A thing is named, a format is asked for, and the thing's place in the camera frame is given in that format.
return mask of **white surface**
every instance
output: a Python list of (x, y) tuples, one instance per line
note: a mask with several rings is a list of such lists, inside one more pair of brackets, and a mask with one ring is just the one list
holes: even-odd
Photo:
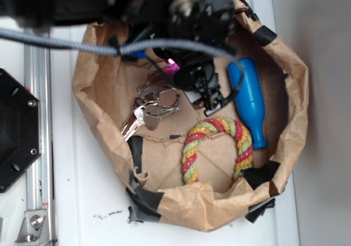
[[(0, 19), (0, 27), (18, 30), (14, 20)], [(24, 84), (24, 57), (23, 45), (0, 39), (0, 68), (9, 72), (12, 77)], [(2, 230), (0, 231), (0, 245), (13, 245), (26, 211), (26, 175), (11, 187), (7, 193), (0, 194), (0, 218), (3, 218)]]
[(273, 1), (278, 34), (310, 67), (307, 145), (294, 171), (301, 245), (350, 245), (351, 0)]
[[(255, 0), (274, 28), (270, 0)], [(53, 31), (81, 41), (85, 27)], [(58, 244), (66, 245), (299, 245), (293, 181), (253, 225), (241, 218), (211, 233), (160, 223), (128, 223), (128, 200), (73, 96), (76, 52), (52, 52), (53, 140)]]

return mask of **blue plastic bottle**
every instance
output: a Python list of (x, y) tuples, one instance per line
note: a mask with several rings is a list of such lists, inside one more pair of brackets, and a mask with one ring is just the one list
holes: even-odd
[[(246, 75), (235, 98), (237, 112), (251, 131), (254, 149), (264, 148), (267, 146), (262, 133), (265, 107), (256, 66), (252, 58), (239, 59), (239, 62)], [(228, 74), (231, 87), (235, 88), (241, 77), (241, 71), (235, 63), (228, 65)]]

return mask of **braided rope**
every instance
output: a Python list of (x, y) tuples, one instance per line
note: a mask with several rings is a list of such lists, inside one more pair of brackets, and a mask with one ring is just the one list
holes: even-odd
[(248, 129), (237, 120), (216, 117), (206, 119), (190, 130), (183, 148), (183, 174), (184, 183), (192, 184), (199, 181), (196, 159), (199, 144), (210, 133), (226, 132), (235, 138), (238, 158), (235, 162), (233, 184), (240, 178), (241, 170), (253, 167), (252, 138)]

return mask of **octagonal black plate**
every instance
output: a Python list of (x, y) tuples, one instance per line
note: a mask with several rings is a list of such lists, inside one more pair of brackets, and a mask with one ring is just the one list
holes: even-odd
[(39, 157), (39, 101), (0, 69), (0, 193)]

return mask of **paper bag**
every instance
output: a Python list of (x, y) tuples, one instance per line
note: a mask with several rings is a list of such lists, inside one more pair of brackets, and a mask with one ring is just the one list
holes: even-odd
[[(228, 43), (238, 58), (255, 60), (266, 108), (263, 132), (268, 147), (254, 151), (254, 167), (233, 186), (237, 151), (232, 137), (218, 133), (199, 146), (199, 182), (183, 185), (182, 149), (186, 135), (205, 116), (179, 91), (182, 111), (161, 120), (157, 130), (141, 127), (128, 143), (120, 133), (132, 112), (137, 88), (155, 71), (148, 62), (123, 61), (81, 52), (73, 90), (84, 116), (115, 172), (126, 186), (132, 220), (151, 220), (212, 231), (248, 213), (251, 206), (283, 192), (305, 145), (308, 70), (295, 52), (262, 26), (244, 0), (234, 0), (235, 35)], [(84, 43), (107, 44), (116, 34), (123, 42), (128, 27), (91, 24)], [(148, 51), (149, 56), (160, 62)], [(221, 91), (230, 93), (228, 61), (215, 58)], [(239, 119), (234, 103), (215, 116)], [(176, 139), (162, 141), (170, 135)]]

